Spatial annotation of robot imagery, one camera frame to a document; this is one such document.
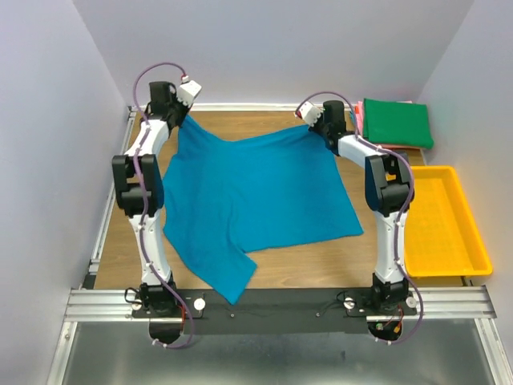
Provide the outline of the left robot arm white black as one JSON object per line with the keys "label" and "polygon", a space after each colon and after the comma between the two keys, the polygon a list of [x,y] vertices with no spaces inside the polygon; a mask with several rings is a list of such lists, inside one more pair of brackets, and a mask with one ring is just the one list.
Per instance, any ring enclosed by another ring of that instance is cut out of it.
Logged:
{"label": "left robot arm white black", "polygon": [[131,224],[141,260],[141,284],[129,303],[143,315],[183,318],[188,310],[176,292],[162,239],[164,186],[158,155],[172,130],[185,121],[201,86],[184,77],[179,86],[159,81],[149,89],[150,102],[135,142],[111,161],[115,200]]}

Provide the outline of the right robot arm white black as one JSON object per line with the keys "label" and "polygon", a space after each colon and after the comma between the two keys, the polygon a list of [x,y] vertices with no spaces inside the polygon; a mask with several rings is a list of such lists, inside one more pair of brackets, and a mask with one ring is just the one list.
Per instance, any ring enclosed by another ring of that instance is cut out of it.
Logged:
{"label": "right robot arm white black", "polygon": [[317,107],[305,101],[298,116],[317,133],[333,154],[364,170],[366,204],[377,225],[378,259],[366,304],[378,314],[387,314],[409,296],[405,265],[407,212],[414,198],[414,177],[406,156],[382,148],[356,131],[349,131],[345,105],[331,100]]}

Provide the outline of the green folded t shirt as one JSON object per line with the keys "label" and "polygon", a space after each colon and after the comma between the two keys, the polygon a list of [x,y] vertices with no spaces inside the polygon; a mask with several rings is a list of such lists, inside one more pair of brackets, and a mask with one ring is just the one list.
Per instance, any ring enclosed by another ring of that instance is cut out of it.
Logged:
{"label": "green folded t shirt", "polygon": [[428,107],[425,104],[364,99],[363,136],[373,144],[431,149]]}

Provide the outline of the yellow plastic tray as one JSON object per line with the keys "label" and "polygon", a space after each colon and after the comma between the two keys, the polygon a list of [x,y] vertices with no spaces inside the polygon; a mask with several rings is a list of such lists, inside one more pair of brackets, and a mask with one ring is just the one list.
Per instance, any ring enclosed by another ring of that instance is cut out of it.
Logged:
{"label": "yellow plastic tray", "polygon": [[405,263],[414,278],[476,277],[493,272],[457,172],[414,166],[415,194],[405,229]]}

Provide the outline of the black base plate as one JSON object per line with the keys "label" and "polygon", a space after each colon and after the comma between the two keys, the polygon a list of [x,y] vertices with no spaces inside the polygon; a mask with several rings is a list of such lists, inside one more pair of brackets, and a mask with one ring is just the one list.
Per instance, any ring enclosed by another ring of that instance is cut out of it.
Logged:
{"label": "black base plate", "polygon": [[373,288],[251,289],[232,306],[214,290],[143,284],[124,293],[132,317],[149,322],[151,338],[172,345],[182,334],[370,333],[397,341],[405,316],[417,314],[414,295],[382,297]]}

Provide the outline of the aluminium frame rail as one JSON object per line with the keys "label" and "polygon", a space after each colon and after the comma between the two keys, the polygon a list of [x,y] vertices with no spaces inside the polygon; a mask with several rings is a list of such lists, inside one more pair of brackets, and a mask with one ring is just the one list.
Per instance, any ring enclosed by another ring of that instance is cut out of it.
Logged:
{"label": "aluminium frame rail", "polygon": [[51,384],[509,384],[512,370],[484,286],[411,293],[397,341],[370,333],[195,335],[151,342],[119,290],[71,291]]}

